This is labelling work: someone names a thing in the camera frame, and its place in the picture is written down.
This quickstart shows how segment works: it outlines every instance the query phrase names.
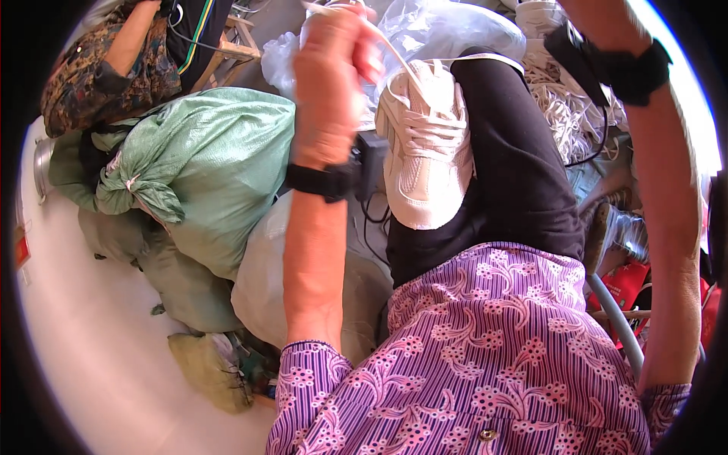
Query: person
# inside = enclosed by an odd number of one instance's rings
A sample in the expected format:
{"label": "person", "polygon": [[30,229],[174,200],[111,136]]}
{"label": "person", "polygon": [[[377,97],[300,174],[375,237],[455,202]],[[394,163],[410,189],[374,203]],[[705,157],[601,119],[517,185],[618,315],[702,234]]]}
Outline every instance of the person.
{"label": "person", "polygon": [[[562,0],[601,50],[652,38],[624,0]],[[361,7],[318,15],[294,61],[293,162],[346,162],[360,77],[381,65]],[[488,52],[475,48],[465,53]],[[456,61],[476,169],[439,229],[392,219],[390,337],[356,369],[340,351],[347,203],[293,193],[288,344],[268,454],[648,454],[689,394],[700,334],[698,180],[669,83],[626,106],[652,256],[649,346],[636,384],[585,313],[576,202],[513,67]]]}
{"label": "person", "polygon": [[197,43],[218,46],[233,1],[180,0],[182,13],[172,0],[120,4],[54,65],[41,95],[46,134],[127,119],[189,93],[215,52]]}

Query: sleeve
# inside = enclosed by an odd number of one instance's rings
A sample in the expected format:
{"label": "sleeve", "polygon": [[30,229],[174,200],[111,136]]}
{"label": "sleeve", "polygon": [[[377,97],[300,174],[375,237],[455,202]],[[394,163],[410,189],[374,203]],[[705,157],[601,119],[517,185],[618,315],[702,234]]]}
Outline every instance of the sleeve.
{"label": "sleeve", "polygon": [[306,437],[320,407],[351,370],[352,364],[322,341],[284,346],[275,396],[278,416],[268,436],[266,455],[292,453]]}
{"label": "sleeve", "polygon": [[640,397],[649,427],[650,445],[653,448],[682,409],[690,395],[690,385],[656,386],[646,390]]}
{"label": "sleeve", "polygon": [[[49,82],[41,106],[46,134],[57,138],[68,131],[91,127],[99,111],[130,87],[134,75],[121,76],[102,60],[92,68],[80,68],[65,82]],[[63,76],[68,75],[61,71],[56,77]]]}

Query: black wrist strap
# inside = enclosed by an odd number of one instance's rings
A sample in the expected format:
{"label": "black wrist strap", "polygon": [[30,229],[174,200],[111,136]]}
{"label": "black wrist strap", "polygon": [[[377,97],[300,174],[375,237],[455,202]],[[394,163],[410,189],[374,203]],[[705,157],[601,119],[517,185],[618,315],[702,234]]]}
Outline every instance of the black wrist strap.
{"label": "black wrist strap", "polygon": [[591,44],[587,53],[599,82],[612,87],[614,96],[629,106],[647,106],[649,96],[670,78],[673,61],[658,40],[635,58],[631,52],[603,52]]}
{"label": "black wrist strap", "polygon": [[296,191],[319,194],[328,203],[343,200],[356,185],[356,164],[327,165],[324,170],[288,165],[285,185]]}

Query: yellow stripe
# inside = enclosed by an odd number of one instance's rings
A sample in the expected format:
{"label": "yellow stripe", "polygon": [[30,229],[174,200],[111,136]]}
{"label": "yellow stripe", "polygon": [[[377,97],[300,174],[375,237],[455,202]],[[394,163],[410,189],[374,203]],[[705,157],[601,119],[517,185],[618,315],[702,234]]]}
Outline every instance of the yellow stripe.
{"label": "yellow stripe", "polygon": [[[207,16],[210,14],[210,9],[212,9],[213,2],[209,1],[207,3],[207,9],[205,9],[205,12],[202,14],[202,17],[200,18],[200,22],[198,24],[202,26],[198,26],[197,30],[195,31],[194,37],[192,38],[192,41],[197,41],[199,39],[199,36],[202,35],[202,30],[205,28],[204,25],[207,22]],[[189,66],[192,64],[192,59],[194,58],[194,51],[197,49],[197,44],[191,44],[192,45],[192,53],[187,57],[187,62],[185,63],[185,66],[177,70],[177,74],[182,74]]]}

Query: floral pattern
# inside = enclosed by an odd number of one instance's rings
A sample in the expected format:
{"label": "floral pattern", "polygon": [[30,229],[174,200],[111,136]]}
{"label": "floral pattern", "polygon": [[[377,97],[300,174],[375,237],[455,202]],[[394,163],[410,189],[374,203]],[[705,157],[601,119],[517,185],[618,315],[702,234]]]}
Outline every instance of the floral pattern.
{"label": "floral pattern", "polygon": [[689,385],[639,397],[583,283],[522,245],[464,251],[394,292],[392,335],[358,368],[321,341],[284,348],[266,452],[648,454]]}

